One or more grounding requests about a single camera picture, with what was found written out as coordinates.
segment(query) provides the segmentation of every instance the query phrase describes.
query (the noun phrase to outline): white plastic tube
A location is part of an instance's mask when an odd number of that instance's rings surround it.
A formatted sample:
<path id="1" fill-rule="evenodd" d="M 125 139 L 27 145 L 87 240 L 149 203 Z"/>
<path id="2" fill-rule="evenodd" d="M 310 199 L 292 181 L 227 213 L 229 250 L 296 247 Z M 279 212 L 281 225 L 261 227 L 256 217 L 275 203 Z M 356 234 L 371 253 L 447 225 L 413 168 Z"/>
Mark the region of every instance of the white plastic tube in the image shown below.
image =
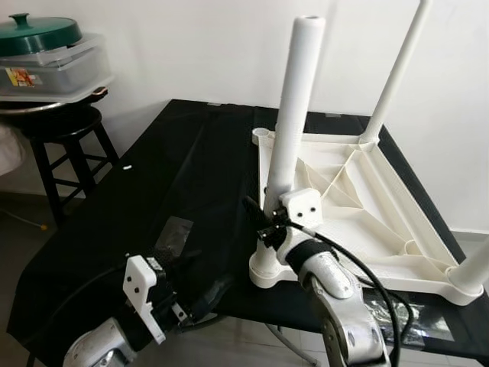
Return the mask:
<path id="1" fill-rule="evenodd" d="M 264 212 L 268 216 L 278 208 L 278 197 L 292 187 L 324 27 L 324 18 L 318 17 L 296 18 L 293 23 L 289 59 L 275 126 L 274 149 L 268 171 L 264 203 Z"/>
<path id="2" fill-rule="evenodd" d="M 396 92 L 403 81 L 407 66 L 418 43 L 426 18 L 428 17 L 431 2 L 432 0 L 420 0 L 418 9 L 411 22 L 410 29 L 404 38 L 403 45 L 400 48 L 397 59 L 387 78 L 381 97 L 375 106 L 374 113 L 368 122 L 367 128 L 360 137 L 361 141 L 373 142 L 376 144 L 379 142 L 379 132 L 381 132 L 382 125 L 385 123 L 392 98 L 396 95 Z"/>
<path id="3" fill-rule="evenodd" d="M 482 284 L 489 280 L 489 240 L 470 258 L 448 272 L 449 280 L 461 291 L 481 294 Z"/>

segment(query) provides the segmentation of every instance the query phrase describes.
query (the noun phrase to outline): tiled floor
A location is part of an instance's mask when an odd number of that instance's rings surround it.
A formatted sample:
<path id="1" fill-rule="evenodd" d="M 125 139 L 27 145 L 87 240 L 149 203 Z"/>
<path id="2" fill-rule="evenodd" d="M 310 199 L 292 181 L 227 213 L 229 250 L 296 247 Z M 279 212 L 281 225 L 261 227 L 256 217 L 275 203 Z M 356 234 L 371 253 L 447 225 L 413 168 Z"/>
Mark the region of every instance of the tiled floor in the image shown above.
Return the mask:
<path id="1" fill-rule="evenodd" d="M 0 199 L 0 208 L 38 222 L 52 224 L 45 203 L 19 203 Z M 53 233 L 25 225 L 0 213 L 0 366 L 24 366 L 28 353 L 5 332 L 15 285 L 22 269 Z M 284 329 L 297 346 L 327 366 L 322 337 L 299 330 Z M 401 367 L 436 367 L 479 365 L 474 361 L 403 350 Z M 180 335 L 170 335 L 161 346 L 152 343 L 132 364 L 136 367 L 181 366 L 301 366 L 299 357 L 285 348 L 264 324 L 228 318 L 209 328 Z"/>

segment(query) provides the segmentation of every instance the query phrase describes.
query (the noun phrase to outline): green pot lid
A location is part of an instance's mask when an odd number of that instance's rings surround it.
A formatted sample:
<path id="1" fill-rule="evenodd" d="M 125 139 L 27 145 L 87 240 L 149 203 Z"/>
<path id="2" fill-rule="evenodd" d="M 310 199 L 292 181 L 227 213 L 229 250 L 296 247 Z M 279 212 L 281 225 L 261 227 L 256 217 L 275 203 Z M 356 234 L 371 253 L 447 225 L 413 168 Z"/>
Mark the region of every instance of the green pot lid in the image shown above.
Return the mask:
<path id="1" fill-rule="evenodd" d="M 74 44 L 82 38 L 78 24 L 69 18 L 29 18 L 10 15 L 0 23 L 0 57 L 35 54 Z"/>

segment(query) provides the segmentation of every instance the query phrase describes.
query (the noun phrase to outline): plastic storage container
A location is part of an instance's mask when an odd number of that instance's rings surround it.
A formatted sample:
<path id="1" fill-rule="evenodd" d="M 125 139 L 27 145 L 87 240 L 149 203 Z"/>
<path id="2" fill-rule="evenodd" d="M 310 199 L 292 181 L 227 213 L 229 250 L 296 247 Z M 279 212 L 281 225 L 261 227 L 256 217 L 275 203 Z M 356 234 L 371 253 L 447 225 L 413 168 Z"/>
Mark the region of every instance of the plastic storage container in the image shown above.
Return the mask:
<path id="1" fill-rule="evenodd" d="M 112 80 L 99 34 L 85 34 L 72 46 L 0 57 L 0 100 L 75 102 Z"/>

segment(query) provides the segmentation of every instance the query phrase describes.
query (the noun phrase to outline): black table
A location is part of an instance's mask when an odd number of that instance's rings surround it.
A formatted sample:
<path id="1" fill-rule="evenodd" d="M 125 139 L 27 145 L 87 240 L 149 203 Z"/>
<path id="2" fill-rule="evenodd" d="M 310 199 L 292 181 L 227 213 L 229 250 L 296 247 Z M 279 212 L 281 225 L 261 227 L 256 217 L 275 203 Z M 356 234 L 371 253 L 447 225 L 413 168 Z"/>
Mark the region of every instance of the black table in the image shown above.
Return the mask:
<path id="1" fill-rule="evenodd" d="M 151 252 L 170 216 L 193 221 L 184 251 L 202 250 L 187 269 L 188 297 L 217 277 L 232 274 L 235 285 L 215 312 L 319 332 L 298 284 L 269 290 L 248 278 L 256 234 L 241 199 L 257 198 L 257 148 L 251 130 L 274 129 L 276 109 L 210 106 L 173 100 L 66 224 L 25 268 L 18 283 L 8 332 L 22 341 L 81 284 L 120 264 L 125 254 Z M 359 135 L 368 119 L 309 113 L 305 132 Z M 431 199 L 385 128 L 380 147 L 458 261 L 465 257 Z M 125 302 L 122 274 L 104 278 L 59 313 L 39 343 L 24 346 L 46 365 L 60 365 L 71 343 L 98 326 Z M 489 365 L 489 299 L 456 307 L 441 297 L 409 294 L 431 306 L 454 342 L 424 338 L 427 352 L 477 359 Z"/>

